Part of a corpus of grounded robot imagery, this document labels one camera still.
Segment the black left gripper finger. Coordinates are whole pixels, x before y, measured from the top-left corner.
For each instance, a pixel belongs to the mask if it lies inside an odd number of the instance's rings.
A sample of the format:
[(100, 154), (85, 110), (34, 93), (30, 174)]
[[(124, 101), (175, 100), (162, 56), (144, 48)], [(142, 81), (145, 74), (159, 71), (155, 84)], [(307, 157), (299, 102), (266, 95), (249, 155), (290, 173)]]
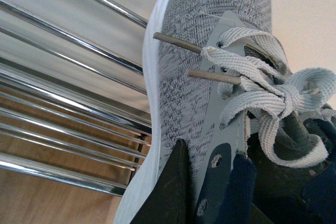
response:
[(178, 139), (148, 198), (131, 223), (187, 223), (190, 215), (189, 156)]

